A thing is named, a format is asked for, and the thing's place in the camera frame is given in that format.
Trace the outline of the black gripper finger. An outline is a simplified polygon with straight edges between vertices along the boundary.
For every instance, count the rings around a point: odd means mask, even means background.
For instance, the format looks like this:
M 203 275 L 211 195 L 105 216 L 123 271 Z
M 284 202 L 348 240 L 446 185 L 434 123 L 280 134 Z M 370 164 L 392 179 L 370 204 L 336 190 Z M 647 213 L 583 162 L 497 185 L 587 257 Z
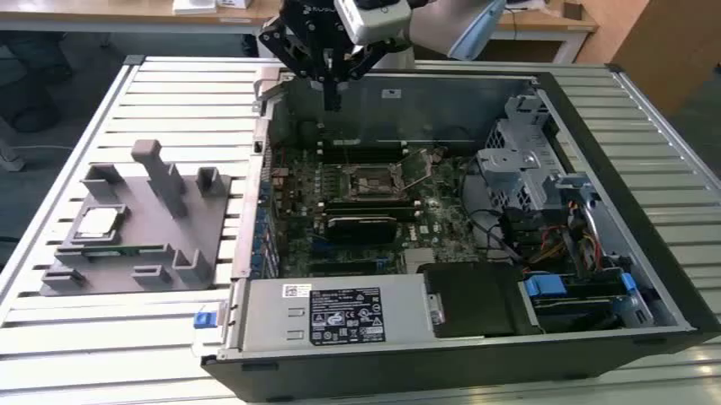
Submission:
M 346 46 L 335 50 L 335 110 L 342 108 L 342 87 L 348 81 L 359 80 L 372 66 L 388 54 L 398 51 L 398 40 L 394 38 L 374 42 L 362 46 L 359 51 L 352 52 Z
M 304 46 L 287 29 L 283 17 L 276 17 L 268 22 L 258 39 L 295 75 L 314 83 L 314 88 L 322 92 L 324 110 L 332 111 L 335 82 L 326 62 L 326 49 Z

